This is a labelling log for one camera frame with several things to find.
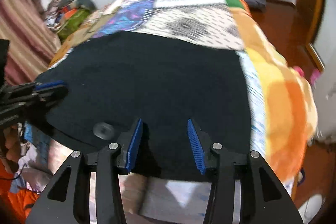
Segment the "white object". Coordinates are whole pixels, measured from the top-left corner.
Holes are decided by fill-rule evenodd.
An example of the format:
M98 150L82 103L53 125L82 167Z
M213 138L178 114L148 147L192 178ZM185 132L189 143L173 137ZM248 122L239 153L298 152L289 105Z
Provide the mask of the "white object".
M336 50L317 79L313 90L319 117L314 139L324 143L336 143Z
M33 144L28 142L25 147L28 147L26 155L18 161L21 176L34 190L42 192L52 177L51 172L42 164L41 155Z
M299 213L303 224L309 223L318 213L323 205L323 198L320 194L311 196L300 208Z
M325 0L321 24L315 39L314 48L326 64L336 52L336 0Z
M121 7L123 0L115 0L110 6L103 12L103 15L112 14L117 8Z
M202 224L211 183L151 178L140 214L161 221Z

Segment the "bed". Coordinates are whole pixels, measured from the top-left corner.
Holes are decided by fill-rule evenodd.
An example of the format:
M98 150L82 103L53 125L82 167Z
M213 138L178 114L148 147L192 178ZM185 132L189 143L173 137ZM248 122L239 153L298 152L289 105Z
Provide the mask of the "bed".
M121 30L171 37L162 28L150 28L145 20L142 24L147 24L146 28L141 25L117 26L118 22L124 20L122 16L125 15L125 10L140 1L148 0L115 0L104 10L98 11L65 40L49 69L57 68L76 50L74 47L91 37L103 37ZM186 5L184 0L175 1L179 6ZM204 0L198 6L194 5L191 11L189 9L191 17L202 6L202 1ZM221 44L217 48L229 48L239 56L251 111L250 149L261 153L291 195L294 178L305 154L306 141L314 133L317 124L310 85L305 78L287 67L286 60L268 42L243 0L211 1L215 6L221 5L220 9L224 10L226 17L233 23L231 26L234 26L231 30L226 25L223 26L232 38L226 45ZM157 22L162 20L159 16L155 18ZM193 38L183 39L181 35L174 38L212 47L209 40L195 42ZM49 168L52 172L56 172L71 151L60 143L51 141ZM146 178L138 174L119 178L126 212L174 223L202 223L210 183ZM94 180L93 175L90 187L90 217L93 223Z

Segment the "pink object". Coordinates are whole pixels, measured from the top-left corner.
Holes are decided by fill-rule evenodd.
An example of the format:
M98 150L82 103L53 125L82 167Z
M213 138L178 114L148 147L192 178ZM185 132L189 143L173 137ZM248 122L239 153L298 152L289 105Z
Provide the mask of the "pink object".
M314 69L310 76L310 85L314 85L321 73L318 69Z
M294 67L293 67L293 70L297 71L298 74L300 74L300 76L302 76L302 77L305 76L305 73L303 72L303 70L302 70L300 67L298 67L298 66L294 66Z

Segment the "person's hand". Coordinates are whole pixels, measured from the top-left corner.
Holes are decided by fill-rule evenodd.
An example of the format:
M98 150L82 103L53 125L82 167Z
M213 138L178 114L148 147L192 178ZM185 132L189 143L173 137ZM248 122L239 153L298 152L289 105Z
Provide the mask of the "person's hand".
M8 160L18 162L21 156L21 146L17 126L11 126L9 128L6 128L3 133L6 139L5 147L8 149L8 152L6 153L6 158Z

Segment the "green cloth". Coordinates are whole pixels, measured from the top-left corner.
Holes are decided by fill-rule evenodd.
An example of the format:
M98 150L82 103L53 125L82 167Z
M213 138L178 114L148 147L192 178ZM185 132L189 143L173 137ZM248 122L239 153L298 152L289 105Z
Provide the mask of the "green cloth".
M59 39L63 41L73 32L77 31L82 22L91 14L89 10L78 9L78 11L70 17L61 29L57 32Z
M226 3L229 7L237 7L244 9L244 6L240 2L240 0L226 0Z

